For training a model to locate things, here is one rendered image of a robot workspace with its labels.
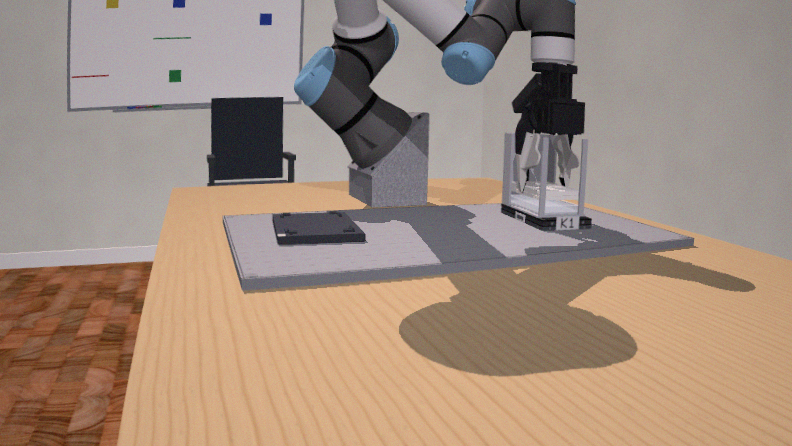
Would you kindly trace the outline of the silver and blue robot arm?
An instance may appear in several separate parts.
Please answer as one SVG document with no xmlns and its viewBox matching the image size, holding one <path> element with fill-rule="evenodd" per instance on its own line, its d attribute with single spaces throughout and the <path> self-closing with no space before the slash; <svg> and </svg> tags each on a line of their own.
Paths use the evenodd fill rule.
<svg viewBox="0 0 792 446">
<path fill-rule="evenodd" d="M 513 31 L 531 31 L 534 63 L 574 63 L 575 0 L 466 0 L 464 9 L 454 0 L 383 1 L 443 52 L 445 73 L 460 84 L 481 82 Z M 385 157 L 412 123 L 369 87 L 393 57 L 399 35 L 377 0 L 334 2 L 335 42 L 313 55 L 294 91 L 364 169 Z M 514 113 L 526 112 L 542 89 L 541 78 L 536 73 L 512 101 Z"/>
</svg>

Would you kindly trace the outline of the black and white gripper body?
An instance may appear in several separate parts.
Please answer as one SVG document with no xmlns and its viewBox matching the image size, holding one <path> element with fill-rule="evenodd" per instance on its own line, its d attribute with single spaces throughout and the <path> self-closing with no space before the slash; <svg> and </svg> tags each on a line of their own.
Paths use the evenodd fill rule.
<svg viewBox="0 0 792 446">
<path fill-rule="evenodd" d="M 570 64 L 566 66 L 552 62 L 535 62 L 532 63 L 532 71 L 541 72 L 542 77 L 542 89 L 534 99 L 546 99 L 529 99 L 529 103 L 525 106 L 526 112 L 529 113 L 529 122 L 534 128 L 534 134 L 541 133 L 541 123 L 542 133 L 550 135 L 555 135 L 556 133 L 584 134 L 585 102 L 577 102 L 577 99 L 572 99 L 572 80 L 573 74 L 577 74 L 577 66 L 571 66 Z M 559 73 L 561 73 L 561 98 L 559 97 Z M 569 88 L 569 100 L 567 99 L 567 88 Z M 549 103 L 550 101 L 551 103 Z M 572 103 L 575 104 L 570 105 Z M 546 126 L 547 115 L 548 125 Z"/>
</svg>

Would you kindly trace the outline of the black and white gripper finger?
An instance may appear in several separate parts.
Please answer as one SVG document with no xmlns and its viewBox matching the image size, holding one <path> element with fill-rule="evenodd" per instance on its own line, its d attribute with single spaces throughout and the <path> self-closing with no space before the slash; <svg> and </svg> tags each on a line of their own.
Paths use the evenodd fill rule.
<svg viewBox="0 0 792 446">
<path fill-rule="evenodd" d="M 569 187 L 571 169 L 579 166 L 578 156 L 571 150 L 574 135 L 557 134 L 553 141 L 553 146 L 558 153 L 559 180 L 562 186 Z"/>
<path fill-rule="evenodd" d="M 529 119 L 529 113 L 522 112 L 515 131 L 515 152 L 517 160 L 517 173 L 519 191 L 523 193 L 527 181 L 527 170 L 536 167 L 541 158 L 538 150 L 540 134 L 533 134 L 533 127 Z"/>
</svg>

